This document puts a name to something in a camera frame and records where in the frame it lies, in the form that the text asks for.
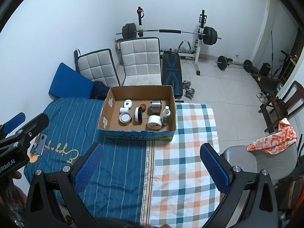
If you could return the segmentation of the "person left hand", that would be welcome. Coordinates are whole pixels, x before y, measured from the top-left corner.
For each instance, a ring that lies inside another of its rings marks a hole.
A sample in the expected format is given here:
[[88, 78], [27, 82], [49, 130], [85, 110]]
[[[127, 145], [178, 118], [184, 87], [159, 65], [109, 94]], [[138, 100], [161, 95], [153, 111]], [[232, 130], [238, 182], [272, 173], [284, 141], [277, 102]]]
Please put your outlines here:
[[9, 178], [4, 178], [1, 186], [1, 207], [5, 212], [16, 219], [23, 219], [25, 215], [27, 196], [17, 187], [12, 179], [20, 180], [19, 171], [13, 172]]

